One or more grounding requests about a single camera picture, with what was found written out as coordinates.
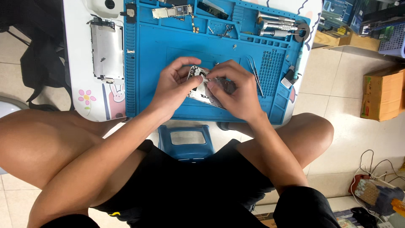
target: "tile floor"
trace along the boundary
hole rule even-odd
[[[12,32],[23,37],[12,28]],[[26,46],[7,33],[0,33],[0,96],[25,101],[32,89],[24,87],[21,80],[19,58]],[[344,50],[315,49],[311,51],[303,84],[298,95],[294,114],[311,112],[328,119],[335,128],[335,137],[330,148],[304,169],[310,186],[321,191],[326,197],[348,195],[349,182],[357,170],[360,155],[373,149],[374,165],[389,159],[394,168],[399,168],[405,155],[405,114],[385,122],[359,118],[362,98],[362,76],[372,70],[394,64],[393,62],[354,55]],[[68,110],[69,97],[64,89],[45,88],[34,102],[55,104],[61,110]],[[168,127],[210,126],[215,150],[219,150],[230,139],[240,141],[250,137],[235,131],[221,131],[213,122],[177,121],[166,122]],[[116,126],[109,132],[121,127]],[[157,131],[148,138],[158,142]],[[369,166],[371,156],[365,154],[363,162]],[[379,174],[391,172],[389,163],[381,163]],[[394,185],[405,187],[397,179]],[[22,228],[28,220],[32,204],[40,190],[10,174],[0,176],[0,226]],[[266,195],[261,204],[275,203],[278,195],[274,191]],[[96,210],[89,214],[101,227],[128,227],[125,223]]]

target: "hand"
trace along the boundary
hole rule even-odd
[[[211,73],[207,75],[207,78],[211,80],[216,77],[226,77],[236,84],[237,89],[231,95],[227,94],[215,80],[209,81],[207,84],[212,94],[233,116],[248,123],[263,116],[253,74],[235,61],[228,60],[216,65]]]
[[[183,67],[198,64],[201,64],[201,60],[195,57],[179,57],[160,73],[155,96],[148,109],[159,110],[164,115],[163,122],[169,120],[188,93],[202,83],[200,75],[187,80],[190,67]]]

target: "yellow logo on shorts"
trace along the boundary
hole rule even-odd
[[[112,213],[111,215],[109,215],[109,216],[115,216],[115,215],[121,215],[119,212],[114,212],[114,213]]]

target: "blue silicone repair mat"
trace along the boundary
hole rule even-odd
[[[193,7],[194,26],[199,33],[193,32],[190,15],[184,16],[184,21],[174,17],[153,18],[152,9],[172,5],[156,0],[124,1],[136,5],[137,10],[135,24],[124,25],[126,115],[136,116],[149,105],[161,70],[180,56],[195,56],[202,60],[200,66],[208,69],[216,62],[233,59],[250,71],[247,57],[251,55],[264,94],[262,97],[258,91],[262,109],[272,124],[282,124],[291,91],[280,80],[291,65],[295,66],[302,42],[296,42],[292,36],[260,37],[243,32],[257,34],[258,10],[307,24],[310,20],[249,2],[209,0],[229,15],[223,20],[197,8],[198,1],[201,0],[189,0],[188,4]],[[220,38],[217,34],[224,33],[226,25],[234,26],[229,33],[231,38]],[[185,99],[172,119],[242,122],[226,110],[191,98]]]

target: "black bag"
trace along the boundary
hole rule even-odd
[[[21,73],[26,87],[34,89],[28,106],[44,111],[59,111],[52,105],[32,103],[44,86],[64,87],[70,96],[70,110],[74,110],[70,85],[69,63],[64,27],[62,0],[1,0],[0,32],[14,26],[31,39],[21,57]]]

